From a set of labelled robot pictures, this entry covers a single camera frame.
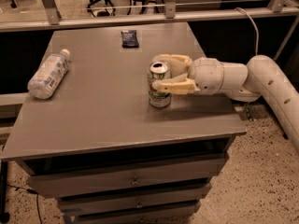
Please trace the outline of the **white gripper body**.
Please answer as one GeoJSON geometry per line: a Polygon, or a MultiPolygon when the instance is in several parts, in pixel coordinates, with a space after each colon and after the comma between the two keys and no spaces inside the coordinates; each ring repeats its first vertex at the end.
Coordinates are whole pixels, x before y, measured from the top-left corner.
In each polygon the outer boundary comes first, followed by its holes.
{"type": "Polygon", "coordinates": [[[199,95],[212,95],[218,93],[224,80],[223,65],[217,59],[199,58],[192,61],[184,69],[174,69],[173,81],[179,82],[185,78],[192,79],[198,88],[195,93],[199,95]]]}

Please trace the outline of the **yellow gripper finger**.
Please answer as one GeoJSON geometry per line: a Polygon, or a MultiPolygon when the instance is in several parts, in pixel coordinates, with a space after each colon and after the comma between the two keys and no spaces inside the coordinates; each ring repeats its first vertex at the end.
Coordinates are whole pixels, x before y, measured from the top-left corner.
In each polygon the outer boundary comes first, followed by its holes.
{"type": "Polygon", "coordinates": [[[158,54],[152,58],[152,61],[166,63],[169,67],[173,65],[190,66],[192,64],[192,59],[189,56],[181,54],[158,54]]]}
{"type": "Polygon", "coordinates": [[[179,82],[166,79],[155,80],[152,83],[152,88],[156,91],[177,95],[185,95],[198,91],[198,88],[196,87],[194,81],[188,78],[185,78],[179,82]]]}

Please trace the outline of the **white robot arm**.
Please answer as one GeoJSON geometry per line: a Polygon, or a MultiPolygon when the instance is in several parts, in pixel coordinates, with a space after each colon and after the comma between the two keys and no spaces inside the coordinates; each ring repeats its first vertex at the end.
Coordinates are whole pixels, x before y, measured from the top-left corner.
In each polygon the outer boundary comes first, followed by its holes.
{"type": "Polygon", "coordinates": [[[156,91],[179,95],[222,93],[246,103],[263,97],[299,152],[299,93],[271,58],[256,55],[242,64],[160,54],[152,60],[165,63],[171,73],[171,77],[153,82],[152,88],[156,91]]]}

